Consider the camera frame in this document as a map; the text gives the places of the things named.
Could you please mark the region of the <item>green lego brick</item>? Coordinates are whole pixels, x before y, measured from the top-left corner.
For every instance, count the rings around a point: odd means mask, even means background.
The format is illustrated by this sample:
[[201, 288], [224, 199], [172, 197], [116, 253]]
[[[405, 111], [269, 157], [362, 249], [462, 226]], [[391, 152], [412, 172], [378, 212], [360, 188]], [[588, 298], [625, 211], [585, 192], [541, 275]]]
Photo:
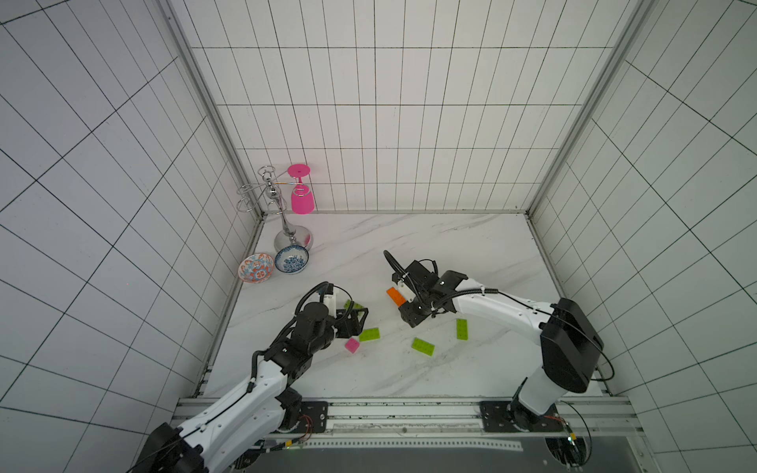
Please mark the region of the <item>green lego brick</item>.
[[369, 341], [376, 341], [379, 339], [380, 339], [380, 329], [378, 329], [378, 327], [365, 329], [359, 335], [359, 341], [361, 343], [369, 342]]
[[347, 309], [350, 309], [351, 307], [352, 309], [354, 309], [354, 311], [362, 311], [362, 309], [364, 309], [362, 305], [351, 300], [346, 301], [343, 305], [343, 309], [345, 309], [345, 311], [347, 311]]
[[455, 330], [457, 331], [457, 340], [467, 341], [469, 339], [468, 323], [466, 319], [458, 318]]
[[426, 340], [420, 338], [414, 338], [411, 343], [411, 348], [428, 357], [433, 357], [435, 354], [436, 346]]

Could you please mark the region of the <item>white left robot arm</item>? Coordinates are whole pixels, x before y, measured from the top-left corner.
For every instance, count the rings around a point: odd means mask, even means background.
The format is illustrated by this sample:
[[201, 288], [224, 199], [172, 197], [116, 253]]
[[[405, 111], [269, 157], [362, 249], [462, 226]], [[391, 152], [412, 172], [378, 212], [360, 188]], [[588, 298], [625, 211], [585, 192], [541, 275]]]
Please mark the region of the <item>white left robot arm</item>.
[[340, 294], [348, 292], [329, 282], [311, 288], [271, 344], [252, 354], [248, 377], [179, 427], [159, 425], [130, 470], [223, 472], [269, 434], [295, 429], [302, 396], [292, 384], [311, 368], [315, 353], [365, 327], [369, 309], [352, 296], [339, 307]]

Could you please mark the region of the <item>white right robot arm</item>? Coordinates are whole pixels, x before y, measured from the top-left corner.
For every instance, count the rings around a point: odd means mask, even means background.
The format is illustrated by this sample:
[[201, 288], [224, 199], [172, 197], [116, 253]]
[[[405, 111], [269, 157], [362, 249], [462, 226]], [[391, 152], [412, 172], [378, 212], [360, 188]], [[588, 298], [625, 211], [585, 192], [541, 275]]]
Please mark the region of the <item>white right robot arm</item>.
[[513, 395], [517, 416], [544, 416], [564, 395], [583, 394], [593, 382], [615, 378], [599, 333], [576, 302], [562, 298], [548, 304], [518, 298], [461, 272], [440, 274], [436, 262], [431, 270], [420, 260], [402, 268], [389, 253], [384, 256], [393, 270], [388, 293], [409, 326], [439, 315], [479, 317], [539, 348], [541, 361]]

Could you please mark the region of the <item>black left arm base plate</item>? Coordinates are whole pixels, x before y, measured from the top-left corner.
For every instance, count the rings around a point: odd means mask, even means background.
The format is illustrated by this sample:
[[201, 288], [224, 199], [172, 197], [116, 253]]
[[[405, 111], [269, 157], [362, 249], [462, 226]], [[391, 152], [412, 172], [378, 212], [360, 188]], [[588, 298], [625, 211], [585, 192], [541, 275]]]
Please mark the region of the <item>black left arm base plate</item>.
[[328, 408], [326, 401], [303, 401], [289, 406], [278, 431], [283, 434], [322, 434], [326, 431]]

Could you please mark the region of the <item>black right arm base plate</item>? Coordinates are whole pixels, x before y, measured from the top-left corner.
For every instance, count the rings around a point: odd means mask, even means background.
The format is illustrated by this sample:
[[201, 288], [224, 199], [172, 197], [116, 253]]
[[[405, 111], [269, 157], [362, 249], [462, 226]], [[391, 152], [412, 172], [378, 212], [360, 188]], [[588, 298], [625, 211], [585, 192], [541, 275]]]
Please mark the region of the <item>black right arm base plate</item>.
[[510, 400], [485, 400], [479, 403], [483, 430], [490, 434], [552, 434], [564, 431], [554, 404], [544, 415], [537, 416], [518, 402], [511, 406]]

